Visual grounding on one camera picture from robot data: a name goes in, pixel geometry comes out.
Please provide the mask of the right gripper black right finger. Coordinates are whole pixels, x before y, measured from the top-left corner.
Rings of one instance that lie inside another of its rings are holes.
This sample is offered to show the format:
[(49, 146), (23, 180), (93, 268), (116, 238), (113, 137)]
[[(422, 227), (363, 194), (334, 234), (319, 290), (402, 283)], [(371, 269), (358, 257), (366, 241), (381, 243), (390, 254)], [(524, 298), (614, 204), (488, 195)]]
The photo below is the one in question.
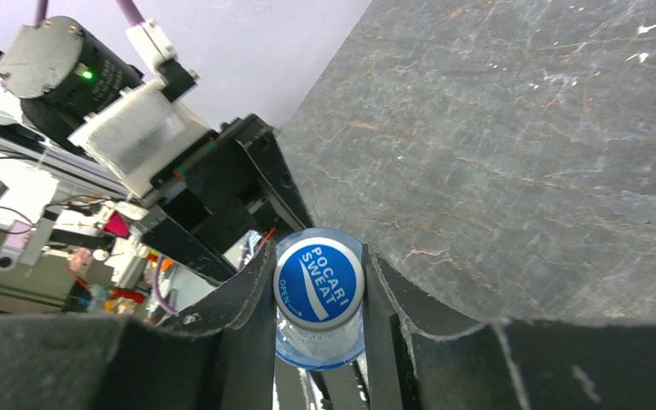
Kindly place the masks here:
[(364, 332), (374, 409), (656, 409), (656, 322), (470, 318), (372, 246)]

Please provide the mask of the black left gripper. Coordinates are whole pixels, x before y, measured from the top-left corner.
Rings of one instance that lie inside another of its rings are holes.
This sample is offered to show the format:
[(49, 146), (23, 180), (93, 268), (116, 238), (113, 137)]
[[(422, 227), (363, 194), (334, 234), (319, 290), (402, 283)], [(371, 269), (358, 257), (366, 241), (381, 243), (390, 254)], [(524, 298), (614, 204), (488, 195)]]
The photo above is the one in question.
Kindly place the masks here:
[(279, 239), (313, 226), (277, 135), (256, 114), (204, 132), (150, 180), (142, 243), (220, 284), (236, 274), (225, 253), (247, 231)]

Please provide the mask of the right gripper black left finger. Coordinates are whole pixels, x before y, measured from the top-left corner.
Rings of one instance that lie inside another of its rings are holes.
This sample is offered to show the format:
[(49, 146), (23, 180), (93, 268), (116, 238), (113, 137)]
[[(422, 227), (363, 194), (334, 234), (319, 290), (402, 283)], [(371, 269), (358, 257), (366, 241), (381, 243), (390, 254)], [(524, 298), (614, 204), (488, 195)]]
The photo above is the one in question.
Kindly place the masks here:
[(276, 251), (162, 325), (0, 314), (0, 409), (268, 409)]

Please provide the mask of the blue labelled Pocari bottle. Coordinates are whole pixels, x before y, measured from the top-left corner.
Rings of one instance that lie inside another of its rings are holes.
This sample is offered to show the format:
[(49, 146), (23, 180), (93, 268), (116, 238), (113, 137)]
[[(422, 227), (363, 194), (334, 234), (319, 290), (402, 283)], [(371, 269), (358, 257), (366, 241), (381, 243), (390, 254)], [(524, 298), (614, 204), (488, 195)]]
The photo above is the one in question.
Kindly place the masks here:
[(312, 372), (356, 361), (365, 351), (361, 242), (314, 227), (279, 240), (276, 251), (277, 357)]

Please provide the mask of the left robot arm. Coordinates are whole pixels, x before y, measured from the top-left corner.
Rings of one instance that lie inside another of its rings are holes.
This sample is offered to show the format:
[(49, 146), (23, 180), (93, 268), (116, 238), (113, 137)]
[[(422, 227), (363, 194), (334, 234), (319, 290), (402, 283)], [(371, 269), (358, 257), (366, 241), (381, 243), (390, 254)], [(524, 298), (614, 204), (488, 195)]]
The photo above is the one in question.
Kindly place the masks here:
[(54, 16), (0, 52), (0, 85), (28, 125), (108, 169), (139, 202), (141, 243), (208, 281), (235, 274), (225, 252), (247, 231), (311, 227), (274, 128), (251, 114), (212, 129), (184, 103), (198, 77), (158, 24), (127, 35), (152, 80), (75, 19)]

